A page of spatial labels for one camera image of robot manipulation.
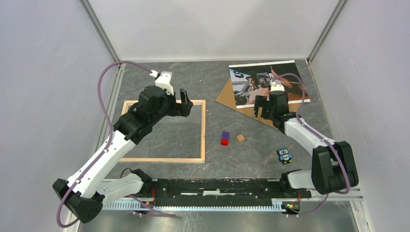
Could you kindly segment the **light wooden picture frame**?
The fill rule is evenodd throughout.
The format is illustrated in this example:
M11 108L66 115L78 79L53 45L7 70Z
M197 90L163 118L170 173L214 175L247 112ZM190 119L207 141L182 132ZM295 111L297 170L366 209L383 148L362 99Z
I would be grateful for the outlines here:
M201 107L201 148L199 158L121 158L120 162L205 163L206 100L192 100Z

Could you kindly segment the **printed photo with white border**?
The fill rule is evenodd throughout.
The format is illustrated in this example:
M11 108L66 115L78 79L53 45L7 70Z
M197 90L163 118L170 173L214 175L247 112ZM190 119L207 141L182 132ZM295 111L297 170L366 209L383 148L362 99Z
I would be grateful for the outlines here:
M283 85L289 104L302 102L305 88L294 60L229 65L229 72L236 108L253 107L257 95L268 96L271 81Z

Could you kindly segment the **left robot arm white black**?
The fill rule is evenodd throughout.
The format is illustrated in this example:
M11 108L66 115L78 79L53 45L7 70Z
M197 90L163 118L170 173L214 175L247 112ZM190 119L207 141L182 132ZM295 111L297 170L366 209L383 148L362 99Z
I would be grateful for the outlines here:
M125 177L104 184L103 180L120 159L152 132L166 116L188 117L193 102L185 89L180 89L181 100L174 93L158 86L147 86L118 121L111 126L109 136L94 155L68 179L57 179L52 188L60 198L57 223L62 228L60 214L68 208L82 223L93 220L108 204L123 197L138 194L148 196L152 184L133 171Z

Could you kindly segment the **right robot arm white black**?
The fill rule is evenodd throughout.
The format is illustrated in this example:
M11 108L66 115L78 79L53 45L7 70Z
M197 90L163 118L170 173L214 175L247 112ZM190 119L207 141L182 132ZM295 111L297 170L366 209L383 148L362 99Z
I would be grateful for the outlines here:
M291 112L284 91L256 96L254 116L271 120L275 128L298 142L311 155L309 170L293 170L281 175L279 191L292 197L301 189L314 189L325 195L347 194L358 186L359 177L351 145L325 137L297 113Z

